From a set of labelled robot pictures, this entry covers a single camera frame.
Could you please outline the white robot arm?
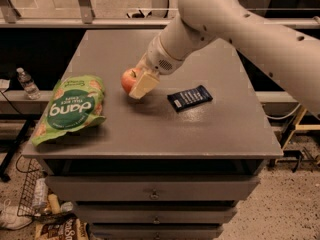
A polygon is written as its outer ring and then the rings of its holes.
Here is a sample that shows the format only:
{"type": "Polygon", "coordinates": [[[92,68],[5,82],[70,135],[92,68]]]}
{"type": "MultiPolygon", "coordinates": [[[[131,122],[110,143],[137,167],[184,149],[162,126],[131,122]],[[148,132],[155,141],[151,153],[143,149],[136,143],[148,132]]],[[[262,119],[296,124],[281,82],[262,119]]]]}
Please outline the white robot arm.
{"type": "Polygon", "coordinates": [[[141,72],[129,96],[142,98],[158,85],[161,75],[173,73],[191,53],[218,38],[309,113],[320,115],[320,40],[251,13],[238,0],[178,0],[176,16],[137,63],[141,72]]]}

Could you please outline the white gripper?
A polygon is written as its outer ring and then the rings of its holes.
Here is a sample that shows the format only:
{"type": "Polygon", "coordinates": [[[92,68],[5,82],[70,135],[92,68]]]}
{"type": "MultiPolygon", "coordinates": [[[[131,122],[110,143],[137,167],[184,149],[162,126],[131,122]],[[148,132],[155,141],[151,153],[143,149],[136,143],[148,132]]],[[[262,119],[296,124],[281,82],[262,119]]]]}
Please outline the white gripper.
{"type": "Polygon", "coordinates": [[[159,84],[159,74],[172,74],[183,62],[184,58],[176,44],[168,41],[162,34],[158,34],[149,43],[146,52],[137,63],[137,67],[142,70],[134,73],[135,82],[129,96],[141,99],[159,84]]]}

